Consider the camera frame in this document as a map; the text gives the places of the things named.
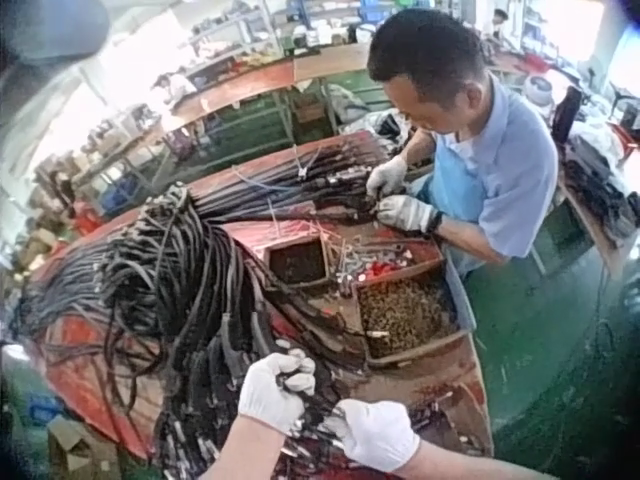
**small parts box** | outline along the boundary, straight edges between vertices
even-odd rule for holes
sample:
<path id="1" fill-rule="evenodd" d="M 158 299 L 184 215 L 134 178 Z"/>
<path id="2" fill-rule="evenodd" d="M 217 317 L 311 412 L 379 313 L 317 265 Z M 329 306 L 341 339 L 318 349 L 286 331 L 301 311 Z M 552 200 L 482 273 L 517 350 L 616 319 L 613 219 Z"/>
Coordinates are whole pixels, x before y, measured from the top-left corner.
<path id="1" fill-rule="evenodd" d="M 313 287 L 329 281 L 325 242 L 320 235 L 305 235 L 272 244 L 264 250 L 264 262 L 293 288 Z"/>
<path id="2" fill-rule="evenodd" d="M 293 99 L 293 113 L 298 123 L 309 123 L 325 116 L 324 102 L 315 93 L 303 93 Z"/>
<path id="3" fill-rule="evenodd" d="M 372 368 L 399 366 L 475 330 L 469 299 L 445 259 L 353 285 Z"/>

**cardboard box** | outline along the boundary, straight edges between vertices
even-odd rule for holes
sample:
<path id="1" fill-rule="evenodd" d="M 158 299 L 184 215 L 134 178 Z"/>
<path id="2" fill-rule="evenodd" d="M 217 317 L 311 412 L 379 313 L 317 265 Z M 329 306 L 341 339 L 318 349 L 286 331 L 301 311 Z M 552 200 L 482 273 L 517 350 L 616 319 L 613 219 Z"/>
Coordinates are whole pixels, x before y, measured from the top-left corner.
<path id="1" fill-rule="evenodd" d="M 106 437 L 84 423 L 58 415 L 47 425 L 49 478 L 120 480 L 118 451 Z"/>

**window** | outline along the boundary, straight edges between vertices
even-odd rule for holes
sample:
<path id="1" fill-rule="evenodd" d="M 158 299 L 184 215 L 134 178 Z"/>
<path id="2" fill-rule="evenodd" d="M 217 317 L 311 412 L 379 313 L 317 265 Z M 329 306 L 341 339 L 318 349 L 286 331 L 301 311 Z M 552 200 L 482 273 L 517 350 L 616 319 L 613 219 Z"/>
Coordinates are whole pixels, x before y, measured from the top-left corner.
<path id="1" fill-rule="evenodd" d="M 596 0 L 537 0 L 530 3 L 547 22 L 542 31 L 560 55 L 577 63 L 589 60 L 598 38 L 604 5 Z"/>
<path id="2" fill-rule="evenodd" d="M 640 27 L 630 25 L 618 43 L 609 67 L 609 81 L 640 97 Z"/>

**pile of cables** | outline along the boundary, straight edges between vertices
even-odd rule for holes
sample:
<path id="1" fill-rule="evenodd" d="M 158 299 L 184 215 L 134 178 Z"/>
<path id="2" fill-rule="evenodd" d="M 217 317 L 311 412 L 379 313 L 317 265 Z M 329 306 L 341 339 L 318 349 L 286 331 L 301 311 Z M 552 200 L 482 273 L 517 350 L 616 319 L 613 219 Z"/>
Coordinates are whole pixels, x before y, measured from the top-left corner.
<path id="1" fill-rule="evenodd" d="M 312 306 L 280 281 L 223 225 L 368 221 L 364 185 L 376 159 L 358 153 L 358 146 L 342 145 L 251 178 L 234 171 L 236 182 L 197 198 L 171 186 L 148 200 L 132 225 L 71 250 L 51 275 L 29 283 L 13 322 L 16 334 L 35 339 L 50 364 L 102 356 L 105 389 L 125 413 L 135 406 L 137 381 L 159 378 L 164 399 L 154 460 L 167 478 L 179 479 L 197 478 L 215 461 L 248 367 L 282 351 L 279 342 L 286 340 L 316 361 L 317 391 L 304 399 L 309 414 L 288 440 L 279 468 L 287 478 L 306 478 L 335 467 L 342 458 L 336 460 L 332 439 L 317 426 L 346 392 L 336 377 L 363 374 L 363 338 L 348 331 L 340 315 Z M 289 210 L 308 201 L 316 205 L 311 213 Z M 344 208 L 321 212 L 334 205 Z M 274 330 L 274 312 L 290 328 L 286 335 Z M 48 341 L 47 328 L 68 316 L 98 326 L 104 340 Z"/>

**light blue shirt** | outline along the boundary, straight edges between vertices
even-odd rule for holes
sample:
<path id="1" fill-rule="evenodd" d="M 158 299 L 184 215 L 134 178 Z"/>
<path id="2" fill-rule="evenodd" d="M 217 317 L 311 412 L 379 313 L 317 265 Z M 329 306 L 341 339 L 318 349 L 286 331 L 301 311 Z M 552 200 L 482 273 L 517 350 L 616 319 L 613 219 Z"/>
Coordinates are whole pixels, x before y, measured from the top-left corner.
<path id="1" fill-rule="evenodd" d="M 478 220 L 491 248 L 525 257 L 547 213 L 558 180 L 558 153 L 541 116 L 492 77 L 494 101 L 482 133 L 457 142 L 434 135 L 483 182 L 487 197 Z"/>

